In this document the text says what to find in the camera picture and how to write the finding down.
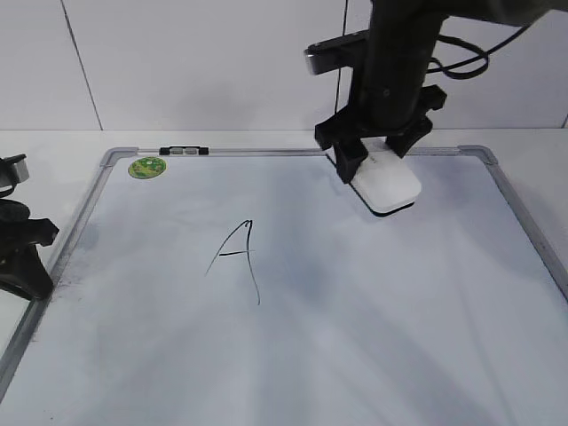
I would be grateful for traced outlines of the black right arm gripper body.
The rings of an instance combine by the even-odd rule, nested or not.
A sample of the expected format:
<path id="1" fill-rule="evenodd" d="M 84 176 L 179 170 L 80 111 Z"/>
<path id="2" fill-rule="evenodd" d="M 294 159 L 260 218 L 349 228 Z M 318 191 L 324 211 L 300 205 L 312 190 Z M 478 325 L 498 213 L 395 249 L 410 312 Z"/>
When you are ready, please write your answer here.
<path id="1" fill-rule="evenodd" d="M 348 105 L 318 123 L 314 137 L 322 149 L 329 149 L 340 139 L 397 135 L 420 117 L 427 116 L 430 110 L 441 109 L 445 102 L 446 93 L 437 85 L 430 85 L 420 89 L 417 103 L 408 117 L 392 114 L 389 109 L 373 114 L 362 107 Z"/>

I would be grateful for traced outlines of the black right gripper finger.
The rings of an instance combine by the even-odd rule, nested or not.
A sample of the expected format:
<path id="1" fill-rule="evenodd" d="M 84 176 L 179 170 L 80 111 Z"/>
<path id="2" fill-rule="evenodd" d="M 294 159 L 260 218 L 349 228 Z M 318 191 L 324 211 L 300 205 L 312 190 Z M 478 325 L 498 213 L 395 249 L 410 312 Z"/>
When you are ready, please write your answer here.
<path id="1" fill-rule="evenodd" d="M 411 147 L 431 131 L 432 121 L 424 115 L 399 134 L 388 136 L 385 143 L 398 158 L 404 158 Z"/>
<path id="2" fill-rule="evenodd" d="M 368 157 L 368 151 L 359 138 L 346 138 L 334 145 L 334 152 L 337 175 L 344 184 L 349 184 Z"/>

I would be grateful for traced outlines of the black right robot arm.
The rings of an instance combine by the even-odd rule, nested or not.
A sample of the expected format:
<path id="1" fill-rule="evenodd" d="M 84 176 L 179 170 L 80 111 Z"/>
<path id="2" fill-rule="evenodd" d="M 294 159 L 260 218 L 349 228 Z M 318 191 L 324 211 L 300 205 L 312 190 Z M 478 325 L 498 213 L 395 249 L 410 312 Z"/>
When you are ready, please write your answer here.
<path id="1" fill-rule="evenodd" d="M 315 75 L 352 71 L 346 106 L 314 130 L 319 147 L 333 151 L 338 177 L 378 217 L 412 206 L 420 185 L 402 161 L 431 132 L 429 111 L 446 102 L 425 76 L 468 80 L 490 64 L 489 51 L 442 35 L 444 20 L 502 24 L 521 35 L 566 8 L 564 1 L 375 1 L 366 30 L 310 45 L 304 54 Z"/>

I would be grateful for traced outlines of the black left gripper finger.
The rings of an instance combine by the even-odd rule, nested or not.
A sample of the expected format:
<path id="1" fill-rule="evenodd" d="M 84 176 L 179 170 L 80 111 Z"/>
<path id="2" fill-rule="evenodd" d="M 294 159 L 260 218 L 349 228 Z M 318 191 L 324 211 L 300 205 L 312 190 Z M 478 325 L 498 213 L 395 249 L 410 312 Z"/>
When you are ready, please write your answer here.
<path id="1" fill-rule="evenodd" d="M 28 301 L 33 299 L 28 283 L 12 270 L 4 267 L 1 268 L 1 289 Z"/>
<path id="2" fill-rule="evenodd" d="M 12 275 L 17 295 L 22 298 L 47 298 L 53 290 L 53 281 L 35 245 L 18 251 L 12 263 Z"/>

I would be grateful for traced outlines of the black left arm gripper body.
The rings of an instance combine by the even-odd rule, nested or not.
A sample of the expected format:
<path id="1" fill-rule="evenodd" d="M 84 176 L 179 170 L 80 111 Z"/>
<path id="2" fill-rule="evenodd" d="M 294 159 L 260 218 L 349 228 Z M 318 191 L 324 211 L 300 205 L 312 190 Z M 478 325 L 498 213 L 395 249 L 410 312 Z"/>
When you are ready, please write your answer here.
<path id="1" fill-rule="evenodd" d="M 49 247 L 59 234 L 59 228 L 48 218 L 32 219 L 27 205 L 13 200 L 1 200 L 1 261 L 29 253 L 38 262 L 37 245 Z"/>

